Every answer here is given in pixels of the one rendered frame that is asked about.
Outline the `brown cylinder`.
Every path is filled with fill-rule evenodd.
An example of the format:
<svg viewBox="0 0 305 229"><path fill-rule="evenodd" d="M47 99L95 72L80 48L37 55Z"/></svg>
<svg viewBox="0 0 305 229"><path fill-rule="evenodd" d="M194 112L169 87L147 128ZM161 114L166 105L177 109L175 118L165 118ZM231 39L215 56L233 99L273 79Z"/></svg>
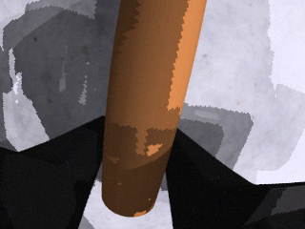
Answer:
<svg viewBox="0 0 305 229"><path fill-rule="evenodd" d="M121 0L115 24L102 199L112 213L148 214L178 126L207 0Z"/></svg>

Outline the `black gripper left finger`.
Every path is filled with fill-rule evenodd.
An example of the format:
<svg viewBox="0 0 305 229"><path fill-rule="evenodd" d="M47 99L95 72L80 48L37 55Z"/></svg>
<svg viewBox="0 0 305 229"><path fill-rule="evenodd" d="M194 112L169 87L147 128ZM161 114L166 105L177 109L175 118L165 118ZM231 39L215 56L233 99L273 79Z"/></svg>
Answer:
<svg viewBox="0 0 305 229"><path fill-rule="evenodd" d="M103 161L106 116L23 152L0 146L0 199L28 229L79 229Z"/></svg>

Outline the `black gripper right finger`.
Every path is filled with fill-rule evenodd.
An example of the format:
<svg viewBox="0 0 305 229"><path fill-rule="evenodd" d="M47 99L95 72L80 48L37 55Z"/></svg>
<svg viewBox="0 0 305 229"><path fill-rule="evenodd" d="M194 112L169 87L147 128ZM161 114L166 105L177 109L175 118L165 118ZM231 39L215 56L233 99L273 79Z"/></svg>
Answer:
<svg viewBox="0 0 305 229"><path fill-rule="evenodd" d="M252 229L262 218L305 209L305 180L251 183L178 127L165 176L173 229Z"/></svg>

